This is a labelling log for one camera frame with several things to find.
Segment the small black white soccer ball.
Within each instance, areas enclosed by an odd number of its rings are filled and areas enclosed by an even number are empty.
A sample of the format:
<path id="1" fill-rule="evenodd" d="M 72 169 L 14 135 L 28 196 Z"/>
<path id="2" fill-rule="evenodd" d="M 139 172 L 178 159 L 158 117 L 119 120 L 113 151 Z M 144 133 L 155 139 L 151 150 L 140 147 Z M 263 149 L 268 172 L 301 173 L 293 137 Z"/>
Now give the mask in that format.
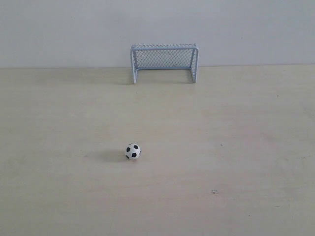
<path id="1" fill-rule="evenodd" d="M 136 160 L 141 155 L 141 149 L 138 144 L 130 143 L 125 149 L 125 157 L 128 160 Z"/>

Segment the light blue mini goal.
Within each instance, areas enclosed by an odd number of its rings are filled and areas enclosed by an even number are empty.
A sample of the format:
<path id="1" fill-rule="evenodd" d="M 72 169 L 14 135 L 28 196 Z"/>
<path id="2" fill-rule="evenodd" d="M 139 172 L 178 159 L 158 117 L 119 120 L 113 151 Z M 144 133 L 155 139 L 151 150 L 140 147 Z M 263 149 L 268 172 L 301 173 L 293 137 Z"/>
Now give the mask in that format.
<path id="1" fill-rule="evenodd" d="M 197 82 L 199 47 L 197 44 L 133 44 L 130 64 L 133 83 L 140 70 L 189 70 L 193 83 Z"/>

